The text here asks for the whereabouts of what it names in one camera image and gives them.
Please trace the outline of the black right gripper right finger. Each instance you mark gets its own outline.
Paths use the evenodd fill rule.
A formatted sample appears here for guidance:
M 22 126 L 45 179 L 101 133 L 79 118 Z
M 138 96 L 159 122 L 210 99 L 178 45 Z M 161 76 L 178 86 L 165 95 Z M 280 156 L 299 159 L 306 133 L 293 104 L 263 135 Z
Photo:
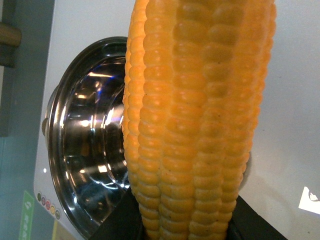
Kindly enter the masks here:
M 286 240 L 279 231 L 258 215 L 238 196 L 228 226 L 229 240 Z

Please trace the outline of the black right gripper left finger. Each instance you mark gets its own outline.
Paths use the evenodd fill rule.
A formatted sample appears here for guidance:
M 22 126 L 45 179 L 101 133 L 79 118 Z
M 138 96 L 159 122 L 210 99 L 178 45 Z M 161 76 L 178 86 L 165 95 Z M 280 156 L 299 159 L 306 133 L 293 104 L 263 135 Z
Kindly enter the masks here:
M 130 188 L 91 236 L 92 240 L 143 240 L 144 238 L 142 215 Z

